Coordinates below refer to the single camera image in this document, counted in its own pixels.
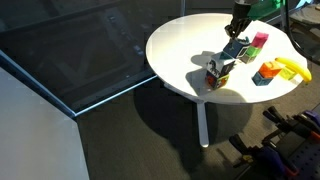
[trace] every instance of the gray carpet floor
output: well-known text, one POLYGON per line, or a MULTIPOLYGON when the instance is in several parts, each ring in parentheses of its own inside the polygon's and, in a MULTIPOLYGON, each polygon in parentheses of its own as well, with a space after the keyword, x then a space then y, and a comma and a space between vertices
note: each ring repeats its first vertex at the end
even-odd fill
POLYGON ((275 106, 293 115, 320 102, 320 66, 309 64, 313 80, 280 98, 257 104, 207 104, 210 146, 198 140, 193 102, 152 80, 77 121, 91 180, 233 179, 240 153, 228 142, 238 133, 251 146, 275 130, 262 111, 275 106))

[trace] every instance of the toy block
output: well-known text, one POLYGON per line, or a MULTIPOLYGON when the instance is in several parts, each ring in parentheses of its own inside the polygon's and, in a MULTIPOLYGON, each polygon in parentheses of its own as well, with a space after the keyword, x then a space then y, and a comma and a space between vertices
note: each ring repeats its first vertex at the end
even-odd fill
POLYGON ((252 80, 256 86, 266 86, 268 85, 273 78, 264 78, 261 76, 259 72, 256 72, 256 74, 252 77, 252 80))
POLYGON ((246 51, 246 54, 250 57, 255 57, 255 56, 258 56, 261 50, 262 50, 261 48, 249 46, 248 50, 246 51))
POLYGON ((264 78, 273 78, 281 71, 281 67, 275 61, 265 62, 259 69, 259 73, 264 78))
POLYGON ((297 73, 293 70, 291 70, 289 67, 285 66, 282 68, 282 70, 279 72, 279 75, 284 78, 285 80, 291 80, 294 78, 297 73))
POLYGON ((223 52, 237 59, 245 54, 249 45, 250 42, 248 38, 246 38, 246 40, 235 39, 223 48, 223 52))
POLYGON ((256 36, 253 38, 253 41, 251 42, 251 46, 261 49, 267 41, 268 37, 269 34, 257 32, 256 36))
POLYGON ((207 71, 216 78, 223 77, 232 70, 235 59, 225 52, 217 53, 211 56, 211 60, 207 64, 207 71))
POLYGON ((220 78, 213 76, 210 72, 207 72, 206 74, 206 82, 212 89, 218 89, 226 85, 228 79, 229 79, 229 74, 220 78))
POLYGON ((244 62, 245 64, 248 64, 248 63, 251 63, 252 61, 254 61, 255 58, 256 58, 256 56, 251 57, 251 56, 248 56, 247 54, 244 54, 244 55, 240 58, 240 60, 241 60, 242 62, 244 62))

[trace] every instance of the pink block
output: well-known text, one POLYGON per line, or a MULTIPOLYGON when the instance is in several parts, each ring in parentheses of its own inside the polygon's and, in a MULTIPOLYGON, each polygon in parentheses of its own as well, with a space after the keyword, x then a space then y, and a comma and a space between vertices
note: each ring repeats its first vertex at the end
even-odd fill
POLYGON ((262 48, 264 43, 267 41, 269 34, 257 32, 256 36, 254 37, 251 46, 256 48, 262 48))

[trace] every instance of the glass wall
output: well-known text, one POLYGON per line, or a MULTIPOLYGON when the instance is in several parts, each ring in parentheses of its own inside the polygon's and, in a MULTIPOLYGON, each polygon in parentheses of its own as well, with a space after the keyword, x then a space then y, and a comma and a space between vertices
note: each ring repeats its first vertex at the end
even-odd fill
POLYGON ((0 50, 74 112, 153 76, 145 45, 180 0, 2 0, 0 50))

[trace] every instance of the table top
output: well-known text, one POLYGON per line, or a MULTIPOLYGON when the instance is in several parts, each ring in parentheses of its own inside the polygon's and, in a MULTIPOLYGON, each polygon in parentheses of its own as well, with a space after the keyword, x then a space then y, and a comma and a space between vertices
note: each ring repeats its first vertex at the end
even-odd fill
POLYGON ((286 57, 307 67, 307 60, 292 46, 287 35, 271 25, 253 21, 239 38, 253 40, 257 32, 269 38, 254 62, 236 60, 227 84, 212 90, 205 82, 206 63, 212 54, 222 52, 229 42, 224 27, 230 14, 195 14, 172 20, 150 36, 146 55, 154 72, 165 83, 185 96, 221 104, 255 103, 271 100, 292 91, 301 82, 297 75, 287 81, 276 76, 267 86, 256 86, 252 77, 263 62, 286 57))

